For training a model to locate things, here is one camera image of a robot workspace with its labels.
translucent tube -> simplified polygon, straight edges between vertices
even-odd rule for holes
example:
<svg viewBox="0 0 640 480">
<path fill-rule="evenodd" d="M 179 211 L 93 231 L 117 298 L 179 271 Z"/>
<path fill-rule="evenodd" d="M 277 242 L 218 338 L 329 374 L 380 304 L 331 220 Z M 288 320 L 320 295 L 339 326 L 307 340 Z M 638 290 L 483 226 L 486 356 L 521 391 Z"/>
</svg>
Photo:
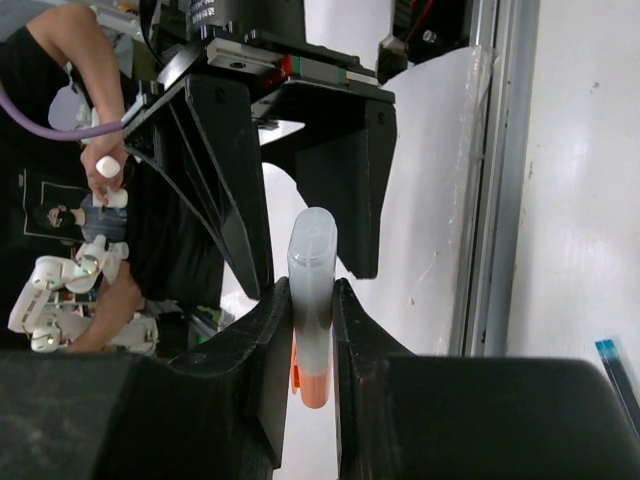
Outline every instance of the translucent tube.
<svg viewBox="0 0 640 480">
<path fill-rule="evenodd" d="M 294 383 L 310 408 L 329 398 L 332 294 L 338 230 L 331 214 L 308 208 L 296 219 L 289 243 L 289 284 L 293 303 Z"/>
</svg>

white backdrop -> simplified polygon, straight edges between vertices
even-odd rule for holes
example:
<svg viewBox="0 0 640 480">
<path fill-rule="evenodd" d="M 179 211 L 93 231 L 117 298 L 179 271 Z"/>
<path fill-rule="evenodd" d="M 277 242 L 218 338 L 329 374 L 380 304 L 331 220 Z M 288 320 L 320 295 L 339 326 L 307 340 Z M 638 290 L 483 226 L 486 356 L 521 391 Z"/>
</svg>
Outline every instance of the white backdrop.
<svg viewBox="0 0 640 480">
<path fill-rule="evenodd" d="M 510 355 L 640 371 L 640 3 L 542 0 Z"/>
</svg>

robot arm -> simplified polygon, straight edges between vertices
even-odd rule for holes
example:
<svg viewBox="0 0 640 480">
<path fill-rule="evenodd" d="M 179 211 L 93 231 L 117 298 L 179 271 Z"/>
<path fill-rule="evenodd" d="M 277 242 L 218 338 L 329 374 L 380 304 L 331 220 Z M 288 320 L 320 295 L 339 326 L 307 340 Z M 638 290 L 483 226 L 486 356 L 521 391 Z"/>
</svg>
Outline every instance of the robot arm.
<svg viewBox="0 0 640 480">
<path fill-rule="evenodd" d="M 97 352 L 113 341 L 138 312 L 142 302 L 140 289 L 131 277 L 129 265 L 120 264 L 118 277 L 99 294 L 93 321 L 69 346 L 71 352 Z"/>
<path fill-rule="evenodd" d="M 31 336 L 36 352 L 52 352 L 77 338 L 91 323 L 91 318 L 65 312 L 49 304 L 51 293 L 66 287 L 82 294 L 93 288 L 100 273 L 112 283 L 120 262 L 129 255 L 125 243 L 106 248 L 99 235 L 93 243 L 85 243 L 75 260 L 45 256 L 36 261 L 33 274 L 25 284 L 9 317 L 9 329 Z M 158 330 L 155 319 L 136 316 L 112 339 L 110 346 L 124 347 L 137 353 L 155 350 Z"/>
</svg>

black metal bracket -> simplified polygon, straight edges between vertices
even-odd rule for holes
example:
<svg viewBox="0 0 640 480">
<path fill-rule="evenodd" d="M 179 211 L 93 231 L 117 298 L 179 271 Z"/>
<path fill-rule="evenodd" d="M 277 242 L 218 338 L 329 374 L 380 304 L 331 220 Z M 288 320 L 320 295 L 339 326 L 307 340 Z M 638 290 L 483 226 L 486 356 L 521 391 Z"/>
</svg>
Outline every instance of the black metal bracket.
<svg viewBox="0 0 640 480">
<path fill-rule="evenodd" d="M 233 38 L 211 29 L 161 72 L 165 91 L 128 124 L 130 147 L 203 223 L 249 297 L 259 299 L 273 285 L 262 162 L 291 175 L 309 206 L 333 214 L 340 231 L 338 254 L 347 269 L 357 278 L 375 277 L 397 135 L 393 93 L 346 77 L 330 84 L 305 76 L 304 69 L 268 85 L 208 67 L 205 46 L 216 37 Z M 284 48 L 294 49 L 276 40 L 253 32 L 242 41 L 268 45 L 280 55 Z M 312 73 L 322 68 L 317 59 L 324 54 L 324 65 L 336 78 L 344 77 L 346 68 L 375 78 L 356 57 L 307 47 Z M 304 52 L 305 45 L 294 50 Z M 278 120 L 305 127 L 260 148 L 257 125 Z"/>
</svg>

person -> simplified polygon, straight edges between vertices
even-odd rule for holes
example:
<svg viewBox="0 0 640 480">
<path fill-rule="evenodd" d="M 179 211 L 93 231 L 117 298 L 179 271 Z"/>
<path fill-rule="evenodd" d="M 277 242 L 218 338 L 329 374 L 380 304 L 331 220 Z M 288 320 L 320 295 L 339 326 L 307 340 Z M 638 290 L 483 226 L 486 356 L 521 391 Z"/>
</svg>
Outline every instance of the person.
<svg viewBox="0 0 640 480">
<path fill-rule="evenodd" d="M 49 125 L 49 107 L 57 92 L 69 84 L 64 70 L 68 63 L 80 74 L 100 123 L 120 120 L 125 111 L 123 79 L 92 10 L 76 3 L 51 8 L 0 44 L 4 90 L 22 113 L 43 126 Z M 77 143 L 37 137 L 1 110 L 0 155 L 4 167 L 4 185 L 0 187 L 4 290 L 0 308 L 6 319 L 35 260 L 43 255 L 69 257 L 85 240 L 82 228 L 54 226 L 71 222 L 65 215 L 67 207 L 86 201 L 88 191 L 106 203 L 106 188 L 117 191 L 123 182 L 129 200 L 114 240 L 121 238 L 124 222 L 129 258 L 122 262 L 114 283 L 105 286 L 103 282 L 93 322 L 68 351 L 101 350 L 144 298 L 217 306 L 224 266 L 218 248 L 167 182 L 150 166 L 138 165 L 128 157 L 122 132 L 97 137 L 82 150 Z M 124 167 L 110 180 L 96 169 L 106 155 Z M 46 211 L 47 225 L 41 215 L 47 207 L 40 206 L 52 201 L 57 202 L 57 208 Z M 75 213 L 75 227 L 80 227 L 82 215 Z M 18 346 L 20 340 L 11 338 L 6 329 L 0 330 L 0 347 Z"/>
<path fill-rule="evenodd" d="M 101 123 L 118 121 L 125 112 L 120 72 L 111 44 L 92 10 L 75 3 L 51 8 L 31 20 L 0 45 L 0 80 L 18 109 L 32 121 L 49 126 L 49 107 L 69 84 L 64 67 L 71 63 L 81 75 Z M 79 144 L 36 137 L 0 113 L 0 187 L 3 266 L 2 307 L 8 319 L 13 303 L 42 255 L 68 257 L 83 238 L 43 232 L 29 212 L 41 202 L 45 189 L 86 195 L 87 186 L 103 202 L 107 187 L 117 191 L 122 174 L 102 177 L 97 162 L 110 155 L 127 160 L 122 132 L 93 139 L 84 151 Z M 101 349 L 135 313 L 142 293 L 123 262 L 117 279 L 104 288 L 95 320 L 70 351 Z M 2 332 L 5 346 L 19 340 Z"/>
</svg>

